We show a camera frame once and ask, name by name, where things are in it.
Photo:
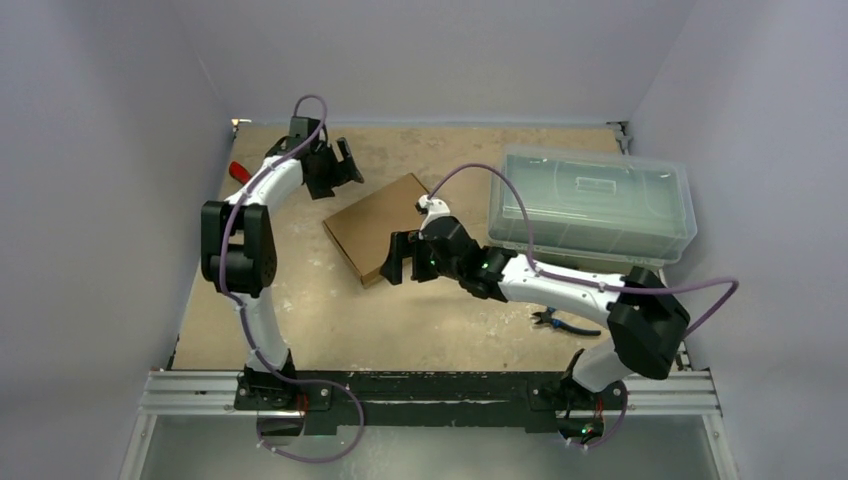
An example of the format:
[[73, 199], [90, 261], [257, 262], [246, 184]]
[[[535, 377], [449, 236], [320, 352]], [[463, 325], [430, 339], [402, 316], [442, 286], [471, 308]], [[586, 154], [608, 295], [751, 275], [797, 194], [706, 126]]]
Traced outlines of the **brown cardboard express box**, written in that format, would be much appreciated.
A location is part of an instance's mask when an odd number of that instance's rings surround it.
[[329, 239], [364, 288], [383, 280], [391, 234], [415, 230], [421, 215], [415, 208], [428, 189], [412, 173], [376, 190], [322, 221]]

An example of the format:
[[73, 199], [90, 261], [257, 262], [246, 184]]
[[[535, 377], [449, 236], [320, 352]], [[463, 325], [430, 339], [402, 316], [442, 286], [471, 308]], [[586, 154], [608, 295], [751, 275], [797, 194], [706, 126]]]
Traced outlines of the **red black utility knife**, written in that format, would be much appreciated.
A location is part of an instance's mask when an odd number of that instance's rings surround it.
[[229, 176], [240, 185], [246, 185], [252, 178], [252, 173], [241, 163], [232, 161], [228, 165]]

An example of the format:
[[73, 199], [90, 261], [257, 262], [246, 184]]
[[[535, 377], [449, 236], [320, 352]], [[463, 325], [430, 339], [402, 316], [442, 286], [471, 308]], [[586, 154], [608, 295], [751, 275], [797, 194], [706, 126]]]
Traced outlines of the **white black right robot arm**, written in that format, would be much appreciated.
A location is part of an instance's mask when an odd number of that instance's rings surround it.
[[690, 322], [650, 270], [605, 275], [554, 267], [543, 275], [524, 254], [480, 245], [453, 216], [392, 233], [381, 275], [402, 283], [406, 260], [413, 281], [445, 277], [479, 299], [552, 307], [606, 328], [608, 340], [575, 355], [561, 381], [564, 399], [576, 407], [631, 374], [666, 379]]

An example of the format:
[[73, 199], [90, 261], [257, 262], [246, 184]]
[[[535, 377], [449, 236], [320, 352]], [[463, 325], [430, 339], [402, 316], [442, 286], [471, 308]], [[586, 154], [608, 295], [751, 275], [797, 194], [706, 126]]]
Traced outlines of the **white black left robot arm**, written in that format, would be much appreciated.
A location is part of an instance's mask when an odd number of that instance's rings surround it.
[[201, 208], [202, 275], [232, 303], [248, 346], [244, 377], [261, 379], [259, 395], [275, 409], [295, 402], [300, 381], [271, 299], [278, 267], [272, 214], [301, 186], [318, 200], [333, 197], [336, 187], [364, 181], [346, 138], [335, 146], [295, 141], [279, 139], [248, 183]]

